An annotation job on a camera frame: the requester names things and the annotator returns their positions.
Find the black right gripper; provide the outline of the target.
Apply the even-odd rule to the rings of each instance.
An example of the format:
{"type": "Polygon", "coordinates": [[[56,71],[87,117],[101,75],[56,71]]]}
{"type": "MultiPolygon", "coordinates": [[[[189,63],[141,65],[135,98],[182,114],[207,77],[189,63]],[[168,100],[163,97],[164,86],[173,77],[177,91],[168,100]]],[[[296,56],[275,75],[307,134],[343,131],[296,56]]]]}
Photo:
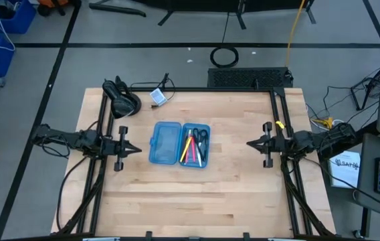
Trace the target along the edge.
{"type": "Polygon", "coordinates": [[[279,133],[275,137],[271,137],[270,134],[273,124],[271,122],[266,122],[263,124],[265,135],[261,136],[259,139],[248,141],[246,143],[261,154],[266,155],[266,159],[263,162],[263,167],[265,168],[273,167],[273,159],[271,157],[272,152],[283,153],[291,150],[291,140],[286,139],[282,134],[285,125],[282,122],[275,122],[275,126],[278,127],[279,130],[279,133]]]}

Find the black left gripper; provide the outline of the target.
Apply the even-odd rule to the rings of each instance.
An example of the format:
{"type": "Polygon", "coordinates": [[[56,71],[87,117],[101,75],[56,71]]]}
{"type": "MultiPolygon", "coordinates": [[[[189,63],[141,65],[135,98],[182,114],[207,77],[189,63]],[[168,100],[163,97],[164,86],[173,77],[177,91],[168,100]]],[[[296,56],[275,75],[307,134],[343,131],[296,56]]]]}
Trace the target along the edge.
{"type": "Polygon", "coordinates": [[[119,140],[114,141],[112,139],[104,139],[101,148],[101,154],[103,156],[115,155],[117,156],[116,163],[114,164],[114,171],[122,171],[124,167],[123,159],[131,154],[141,153],[141,149],[134,146],[125,139],[128,133],[128,127],[119,126],[119,140]]]}

